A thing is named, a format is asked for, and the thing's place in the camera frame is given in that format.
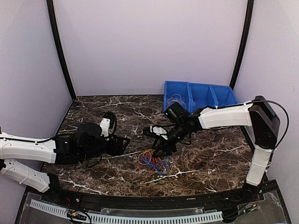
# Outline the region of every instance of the brown marble tabletop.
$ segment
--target brown marble tabletop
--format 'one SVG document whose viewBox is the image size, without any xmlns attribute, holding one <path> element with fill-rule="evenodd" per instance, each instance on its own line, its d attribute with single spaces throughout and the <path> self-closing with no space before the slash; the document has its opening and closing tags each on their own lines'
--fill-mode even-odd
<svg viewBox="0 0 299 224">
<path fill-rule="evenodd" d="M 189 146 L 177 144 L 171 168 L 158 175 L 138 165 L 138 155 L 150 149 L 153 139 L 142 134 L 146 126 L 169 124 L 163 116 L 163 96 L 79 97 L 59 133 L 74 133 L 80 123 L 100 123 L 105 112 L 117 116 L 119 136 L 131 143 L 121 156 L 103 155 L 87 168 L 45 163 L 42 171 L 56 174 L 63 189 L 110 196 L 188 196 L 241 188 L 252 152 L 239 127 L 220 127 L 193 134 Z M 94 158 L 89 163 L 96 163 Z"/>
</svg>

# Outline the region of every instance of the blue storage tray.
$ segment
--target blue storage tray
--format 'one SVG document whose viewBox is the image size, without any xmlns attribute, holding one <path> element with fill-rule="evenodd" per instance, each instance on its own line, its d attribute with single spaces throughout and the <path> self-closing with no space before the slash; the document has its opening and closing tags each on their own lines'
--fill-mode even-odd
<svg viewBox="0 0 299 224">
<path fill-rule="evenodd" d="M 212 85 L 218 100 L 218 106 L 229 106 L 238 104 L 239 101 L 229 86 Z"/>
<path fill-rule="evenodd" d="M 213 87 L 207 84 L 189 83 L 192 94 L 191 111 L 196 108 L 218 105 L 217 97 L 214 93 Z"/>
<path fill-rule="evenodd" d="M 175 101 L 179 101 L 190 113 L 197 108 L 239 103 L 233 90 L 223 85 L 166 81 L 164 92 L 164 111 Z"/>
<path fill-rule="evenodd" d="M 179 101 L 179 103 L 191 112 L 191 93 L 188 88 L 187 82 L 174 82 L 174 81 L 166 81 L 165 89 L 164 89 L 164 111 L 168 106 L 173 104 L 175 100 Z"/>
</svg>

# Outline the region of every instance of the white wall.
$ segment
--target white wall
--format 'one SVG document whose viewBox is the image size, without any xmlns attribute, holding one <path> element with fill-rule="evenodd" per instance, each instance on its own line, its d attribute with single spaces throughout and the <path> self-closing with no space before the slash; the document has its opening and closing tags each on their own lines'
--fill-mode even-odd
<svg viewBox="0 0 299 224">
<path fill-rule="evenodd" d="M 0 126 L 46 138 L 71 97 L 61 71 L 46 0 L 0 0 Z M 26 161 L 33 168 L 40 162 Z M 13 224 L 25 186 L 0 177 L 0 224 Z"/>
<path fill-rule="evenodd" d="M 229 85 L 246 0 L 56 0 L 75 92 L 163 94 L 165 80 Z"/>
<path fill-rule="evenodd" d="M 289 132 L 278 147 L 268 176 L 276 179 L 291 219 L 299 220 L 299 4 L 297 0 L 255 1 L 247 47 L 235 93 L 240 102 L 255 95 L 281 103 Z M 285 115 L 273 106 L 281 118 Z"/>
</svg>

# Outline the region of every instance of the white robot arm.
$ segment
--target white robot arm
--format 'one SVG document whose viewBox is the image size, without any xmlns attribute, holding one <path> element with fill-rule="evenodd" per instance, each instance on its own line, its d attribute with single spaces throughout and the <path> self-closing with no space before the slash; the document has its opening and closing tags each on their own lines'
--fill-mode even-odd
<svg viewBox="0 0 299 224">
<path fill-rule="evenodd" d="M 268 102 L 258 96 L 244 104 L 199 108 L 192 114 L 176 102 L 164 112 L 176 124 L 170 131 L 166 131 L 163 126 L 151 126 L 146 127 L 143 133 L 156 139 L 152 147 L 155 150 L 153 156 L 161 156 L 176 152 L 176 143 L 192 132 L 221 126 L 252 126 L 256 139 L 255 151 L 246 183 L 258 186 L 277 147 L 280 126 L 280 120 Z"/>
<path fill-rule="evenodd" d="M 5 175 L 46 192 L 51 187 L 59 187 L 55 175 L 35 171 L 15 159 L 43 161 L 55 164 L 76 164 L 103 153 L 120 155 L 128 143 L 127 138 L 109 134 L 108 130 L 116 128 L 116 117 L 107 112 L 100 125 L 81 124 L 75 134 L 67 138 L 32 139 L 12 136 L 0 131 L 0 175 Z"/>
</svg>

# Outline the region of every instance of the wire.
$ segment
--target wire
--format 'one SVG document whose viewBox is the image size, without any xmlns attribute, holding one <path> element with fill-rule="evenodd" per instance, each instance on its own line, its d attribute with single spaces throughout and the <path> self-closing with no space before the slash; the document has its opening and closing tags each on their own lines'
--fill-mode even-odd
<svg viewBox="0 0 299 224">
<path fill-rule="evenodd" d="M 236 219 L 236 218 L 238 218 L 238 217 L 240 217 L 240 216 L 242 216 L 242 215 L 245 215 L 245 214 L 247 214 L 247 213 L 249 213 L 249 212 L 255 211 L 256 209 L 257 209 L 257 206 L 256 206 L 256 204 L 254 204 L 254 205 L 251 205 L 250 208 L 243 210 L 243 212 L 240 213 L 240 214 L 237 215 L 237 216 L 234 216 L 234 217 L 223 217 L 223 218 L 226 218 L 226 219 Z"/>
<path fill-rule="evenodd" d="M 184 109 L 187 109 L 186 104 L 184 103 L 184 101 L 182 100 L 182 96 L 179 94 L 173 94 L 172 97 L 170 97 L 167 101 L 166 101 L 166 107 L 169 107 L 171 104 L 178 102 L 181 106 L 184 106 Z"/>
<path fill-rule="evenodd" d="M 271 104 L 275 104 L 277 106 L 279 106 L 284 112 L 285 112 L 285 115 L 286 115 L 286 127 L 285 127 L 285 132 L 284 134 L 282 135 L 281 139 L 279 140 L 279 142 L 276 144 L 276 146 L 274 147 L 277 148 L 279 146 L 279 144 L 282 142 L 282 140 L 285 138 L 285 135 L 289 129 L 289 124 L 290 124 L 290 118 L 289 118 L 289 114 L 288 112 L 286 111 L 286 109 L 279 103 L 275 102 L 275 101 L 272 101 L 272 100 L 252 100 L 250 102 L 247 102 L 247 103 L 243 103 L 243 104 L 235 104 L 235 105 L 230 105 L 230 106 L 222 106 L 222 107 L 218 107 L 218 109 L 222 109 L 222 108 L 228 108 L 228 107 L 233 107 L 233 106 L 243 106 L 243 105 L 248 105 L 248 104 L 258 104 L 258 103 L 271 103 Z"/>
<path fill-rule="evenodd" d="M 102 161 L 102 159 L 103 159 L 103 156 L 100 155 L 100 160 L 99 160 L 98 162 L 96 162 L 95 164 L 90 165 L 90 166 L 89 166 L 89 161 L 90 161 L 90 159 L 87 160 L 87 169 L 93 168 L 94 166 L 98 165 L 98 164 Z"/>
<path fill-rule="evenodd" d="M 117 128 L 117 117 L 115 115 L 115 113 L 111 112 L 111 111 L 108 111 L 104 114 L 104 118 L 108 116 L 109 118 L 109 115 L 111 116 L 110 118 L 110 121 L 113 119 L 114 120 L 114 126 L 113 126 L 113 131 L 112 131 L 112 135 L 116 132 L 116 128 Z"/>
<path fill-rule="evenodd" d="M 279 103 L 275 102 L 275 101 L 272 101 L 272 100 L 258 100 L 258 101 L 251 101 L 249 103 L 246 103 L 246 104 L 254 104 L 254 103 L 272 103 L 272 104 L 275 104 L 277 106 L 279 106 L 284 112 L 285 112 L 285 115 L 286 115 L 286 128 L 285 128 L 285 132 L 284 134 L 282 135 L 281 139 L 279 140 L 279 142 L 276 144 L 275 148 L 277 148 L 279 146 L 279 144 L 282 142 L 282 140 L 284 139 L 288 129 L 289 129 L 289 124 L 290 124 L 290 118 L 289 118 L 289 114 L 288 112 L 286 111 L 286 109 L 280 105 Z"/>
<path fill-rule="evenodd" d="M 172 126 L 175 126 L 176 124 L 170 124 L 170 125 L 153 125 L 153 128 L 154 127 L 172 127 Z"/>
<path fill-rule="evenodd" d="M 70 207 L 71 200 L 70 200 L 68 197 L 65 197 L 61 202 L 57 203 L 57 202 L 54 202 L 51 198 L 49 198 L 49 197 L 46 196 L 45 194 L 44 194 L 43 196 L 46 197 L 47 199 L 49 199 L 52 203 L 58 205 L 59 207 L 62 205 L 63 202 L 67 201 L 67 202 L 68 202 L 68 205 L 67 205 L 67 207 L 66 207 L 66 210 L 68 210 L 68 209 L 72 209 L 72 210 L 74 210 L 73 212 L 77 212 L 77 211 L 79 211 L 79 212 L 83 213 L 83 214 L 88 218 L 88 220 L 89 220 L 89 224 L 92 224 L 92 219 L 90 218 L 90 216 L 89 216 L 86 212 L 84 212 L 84 211 L 82 211 L 82 210 L 80 210 L 80 209 L 76 209 L 76 208 Z M 81 224 L 81 223 L 84 223 L 84 222 L 85 222 L 85 221 L 83 221 L 83 222 L 78 222 L 78 221 L 76 221 L 76 220 L 73 220 L 72 217 L 67 217 L 67 218 L 70 218 L 70 220 L 68 219 L 68 221 L 71 222 L 71 223 L 73 223 L 73 224 Z"/>
<path fill-rule="evenodd" d="M 138 163 L 143 166 L 147 166 L 148 169 L 156 171 L 159 175 L 164 175 L 170 168 L 170 162 L 168 158 L 161 160 L 160 158 L 153 157 L 154 150 L 149 149 L 139 154 Z"/>
<path fill-rule="evenodd" d="M 50 140 L 53 140 L 54 138 L 57 138 L 59 136 L 65 136 L 65 135 L 71 135 L 72 133 L 63 133 L 63 134 L 57 134 L 54 137 L 42 140 L 42 141 L 33 141 L 33 140 L 25 140 L 25 139 L 15 139 L 15 138 L 6 138 L 6 137 L 0 137 L 0 139 L 6 139 L 6 140 L 12 140 L 12 141 L 21 141 L 21 142 L 30 142 L 30 143 L 44 143 Z"/>
<path fill-rule="evenodd" d="M 227 218 L 227 219 L 233 219 L 233 218 L 236 218 L 236 217 L 230 217 L 230 216 L 232 216 L 232 215 L 238 213 L 238 212 L 241 211 L 243 208 L 245 208 L 247 205 L 249 205 L 251 202 L 253 202 L 256 196 L 258 196 L 258 198 L 259 198 L 259 195 L 258 195 L 258 194 L 259 194 L 259 192 L 261 191 L 262 183 L 263 183 L 263 181 L 261 182 L 260 188 L 257 190 L 257 192 L 252 196 L 252 198 L 251 198 L 251 199 L 250 199 L 244 206 L 242 206 L 241 208 L 239 208 L 237 211 L 233 212 L 232 214 L 227 215 L 227 216 L 224 216 L 223 218 Z"/>
<path fill-rule="evenodd" d="M 73 207 L 70 207 L 70 206 L 68 206 L 66 209 L 67 209 L 67 210 L 69 210 L 69 209 L 74 210 L 72 213 L 76 213 L 77 211 L 81 212 L 82 214 L 84 214 L 84 215 L 88 218 L 88 220 L 89 220 L 89 224 L 92 224 L 92 218 L 91 218 L 86 212 L 84 212 L 83 210 L 76 209 L 76 208 L 73 208 Z M 82 223 L 85 222 L 85 220 L 82 220 L 82 222 L 79 222 L 79 221 L 74 220 L 73 217 L 69 217 L 69 218 L 70 218 L 70 220 L 69 220 L 69 219 L 68 219 L 68 220 L 69 220 L 71 223 L 73 223 L 73 224 L 82 224 Z"/>
</svg>

